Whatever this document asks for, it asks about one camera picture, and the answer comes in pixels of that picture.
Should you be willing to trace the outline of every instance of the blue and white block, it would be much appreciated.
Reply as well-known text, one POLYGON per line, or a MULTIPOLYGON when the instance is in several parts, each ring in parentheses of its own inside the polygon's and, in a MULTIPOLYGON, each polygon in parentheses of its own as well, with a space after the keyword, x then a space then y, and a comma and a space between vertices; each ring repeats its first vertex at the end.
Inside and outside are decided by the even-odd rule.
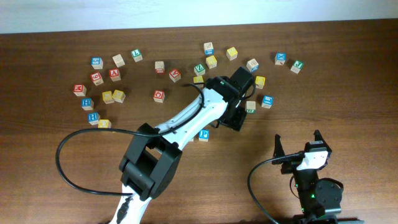
POLYGON ((212 42, 203 44, 203 48, 205 49, 205 55, 213 55, 214 54, 214 48, 213 48, 212 42))
POLYGON ((91 125, 96 125, 96 124, 98 124, 98 121, 99 121, 99 120, 100 120, 100 115, 99 115, 97 112, 88 114, 88 122, 89 122, 91 125))
POLYGON ((199 141, 209 141, 210 131, 209 130, 201 130, 199 132, 199 141))
POLYGON ((264 96, 264 98, 262 99, 261 107, 269 109, 271 108, 273 103, 274 103, 274 97, 264 96))
POLYGON ((246 67, 249 69, 250 72, 254 72, 257 69, 259 69, 259 64, 256 61, 256 59, 252 59, 252 60, 248 61, 248 63, 246 64, 246 67))
POLYGON ((94 101, 90 98, 81 99, 81 107, 84 110, 93 110, 94 109, 94 101))
POLYGON ((104 61, 100 57, 93 57, 91 59, 91 65, 94 69, 102 69, 104 66, 104 61))
POLYGON ((286 54, 285 53, 276 53, 275 64, 283 65, 285 62, 286 62, 286 54))

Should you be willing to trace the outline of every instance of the cube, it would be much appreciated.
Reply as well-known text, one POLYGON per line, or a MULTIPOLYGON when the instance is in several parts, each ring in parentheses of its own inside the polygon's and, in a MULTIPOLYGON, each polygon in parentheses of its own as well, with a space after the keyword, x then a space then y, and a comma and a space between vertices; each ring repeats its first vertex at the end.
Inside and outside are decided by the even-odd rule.
POLYGON ((274 103, 274 97, 264 96, 264 98, 262 99, 261 107, 269 109, 271 108, 273 103, 274 103))
POLYGON ((101 119, 98 121, 98 128, 111 128, 112 124, 108 119, 101 119))
POLYGON ((154 100, 155 100, 155 102, 163 103, 164 97, 165 97, 165 94, 164 94, 163 91, 160 91, 160 90, 156 90, 156 91, 155 91, 155 94, 154 94, 154 100))
POLYGON ((226 51, 226 56, 229 60, 234 60, 238 57, 238 51, 234 47, 231 47, 226 51))
POLYGON ((246 102, 246 112, 249 114, 254 114, 256 112, 256 102, 255 101, 247 101, 246 102))
POLYGON ((290 71, 292 71, 296 74, 299 74, 299 71, 303 68, 303 66, 304 66, 303 62, 296 60, 293 64, 292 68, 290 69, 290 71))
POLYGON ((93 57, 91 58, 91 66, 93 66, 94 69, 102 69, 104 61, 102 61, 100 57, 93 57))
POLYGON ((118 103, 123 103, 125 97, 126 95, 124 94, 124 92, 120 90, 115 90, 112 95, 113 100, 118 103))
POLYGON ((205 55, 212 55, 214 54, 213 43, 205 43, 203 44, 203 48, 205 49, 205 55))
POLYGON ((217 67, 216 57, 214 57, 214 55, 212 55, 210 57, 207 57, 206 58, 206 64, 207 64, 207 67, 209 67, 209 69, 217 67))
POLYGON ((76 96, 86 96, 87 89, 84 85, 75 85, 73 88, 73 93, 76 96))
POLYGON ((177 82, 181 79, 181 73, 177 69, 173 69, 169 72, 169 77, 173 80, 173 82, 177 82))
POLYGON ((117 68, 111 69, 109 71, 109 77, 111 77, 112 81, 114 81, 114 82, 122 80, 122 78, 120 76, 119 69, 117 69, 117 68))
POLYGON ((209 130, 202 129, 199 132, 199 141, 206 141, 206 142, 209 141, 209 135, 210 135, 209 130))
POLYGON ((264 87, 264 84, 266 84, 266 78, 265 77, 256 77, 256 88, 262 89, 264 87))
POLYGON ((94 109, 94 102, 90 98, 81 99, 81 107, 84 110, 93 110, 94 109))
POLYGON ((114 63, 116 64, 116 66, 118 68, 122 67, 123 65, 125 65, 124 60, 122 58, 122 55, 118 54, 118 55, 113 56, 112 58, 113 58, 113 61, 114 61, 114 63))
POLYGON ((102 99, 106 104, 114 103, 114 99, 112 98, 112 91, 105 91, 102 93, 102 99))
POLYGON ((88 122, 91 125, 98 124, 99 120, 100 120, 100 115, 97 112, 88 114, 88 122))
POLYGON ((155 62, 155 72, 164 73, 164 62, 155 62))
POLYGON ((256 59, 252 59, 248 61, 246 67, 249 69, 250 72, 254 72, 259 69, 259 64, 257 63, 256 59))
POLYGON ((275 64, 283 65, 285 62, 286 62, 286 54, 285 53, 276 53, 275 64))
POLYGON ((134 59, 135 62, 139 62, 139 61, 142 60, 141 51, 139 51, 138 49, 133 50, 133 51, 131 52, 131 56, 132 56, 132 58, 134 59))
POLYGON ((202 64, 199 64, 193 68, 193 71, 197 76, 204 75, 206 73, 206 69, 202 64))
POLYGON ((104 80, 102 79, 101 74, 99 72, 91 74, 90 77, 95 85, 100 85, 104 83, 104 80))
POLYGON ((203 76, 198 76, 198 77, 193 77, 193 84, 195 84, 199 88, 203 88, 205 86, 204 84, 205 81, 203 81, 203 76))

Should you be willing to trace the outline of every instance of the white backdrop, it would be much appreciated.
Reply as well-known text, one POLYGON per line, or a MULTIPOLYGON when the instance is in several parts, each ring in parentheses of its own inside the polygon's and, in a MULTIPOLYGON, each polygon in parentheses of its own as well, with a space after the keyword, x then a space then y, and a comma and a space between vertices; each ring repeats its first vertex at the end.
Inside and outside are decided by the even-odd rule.
POLYGON ((398 17, 398 0, 0 0, 0 33, 398 17))

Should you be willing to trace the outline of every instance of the yellow block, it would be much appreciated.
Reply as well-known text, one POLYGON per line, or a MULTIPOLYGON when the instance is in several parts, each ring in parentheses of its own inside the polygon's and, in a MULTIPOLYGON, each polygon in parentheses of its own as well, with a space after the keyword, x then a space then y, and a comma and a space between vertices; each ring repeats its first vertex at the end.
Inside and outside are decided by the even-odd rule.
POLYGON ((102 93, 102 98, 104 101, 113 100, 112 98, 112 91, 106 91, 102 93))
POLYGON ((123 91, 115 90, 115 91, 113 92, 113 96, 112 96, 112 97, 113 97, 114 99, 121 100, 122 97, 123 97, 123 95, 124 95, 123 91))
POLYGON ((193 77, 193 83, 203 83, 203 77, 200 75, 198 77, 193 77))
POLYGON ((98 121, 98 128, 111 128, 111 125, 108 119, 101 119, 98 121))
POLYGON ((256 77, 256 84, 257 85, 264 85, 266 83, 266 78, 265 77, 256 77))
POLYGON ((217 64, 216 57, 214 55, 206 58, 207 65, 215 65, 217 64))
POLYGON ((234 55, 238 54, 238 51, 234 47, 231 47, 230 49, 228 49, 227 52, 228 52, 229 56, 234 56, 234 55))

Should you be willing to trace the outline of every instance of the wooden table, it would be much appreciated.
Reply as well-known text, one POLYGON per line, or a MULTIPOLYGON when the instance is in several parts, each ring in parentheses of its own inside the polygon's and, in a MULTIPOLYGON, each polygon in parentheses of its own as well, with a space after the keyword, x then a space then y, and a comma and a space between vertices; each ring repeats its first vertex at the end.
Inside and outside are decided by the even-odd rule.
MULTIPOLYGON (((155 126, 177 114, 196 96, 193 66, 205 63, 203 43, 215 46, 217 67, 205 78, 230 76, 255 58, 254 75, 267 78, 262 95, 275 97, 270 110, 248 115, 238 133, 211 129, 209 142, 190 143, 167 190, 152 201, 143 223, 237 223, 266 220, 246 187, 248 172, 272 157, 274 135, 287 153, 303 150, 319 129, 333 150, 320 177, 344 183, 341 218, 368 223, 398 219, 398 20, 309 22, 174 29, 101 30, 0 35, 0 217, 1 223, 99 223, 113 216, 118 197, 84 194, 69 187, 55 167, 55 149, 68 133, 90 128, 73 86, 83 83, 95 111, 113 127, 155 126), (226 49, 236 47, 229 61, 226 49), (134 62, 130 51, 144 60, 134 62), (274 65, 276 52, 305 63, 296 75, 274 65), (112 82, 112 56, 121 54, 122 80, 112 82), (94 86, 90 59, 100 56, 104 84, 94 86), (157 75, 177 68, 173 83, 157 75), (106 105, 101 92, 122 90, 123 104, 106 105), (164 103, 155 103, 164 90, 164 103)), ((84 187, 121 190, 118 170, 131 136, 84 134, 63 148, 61 163, 84 187)), ((290 193, 289 175, 267 165, 252 180, 254 193, 276 218, 301 213, 290 193)))

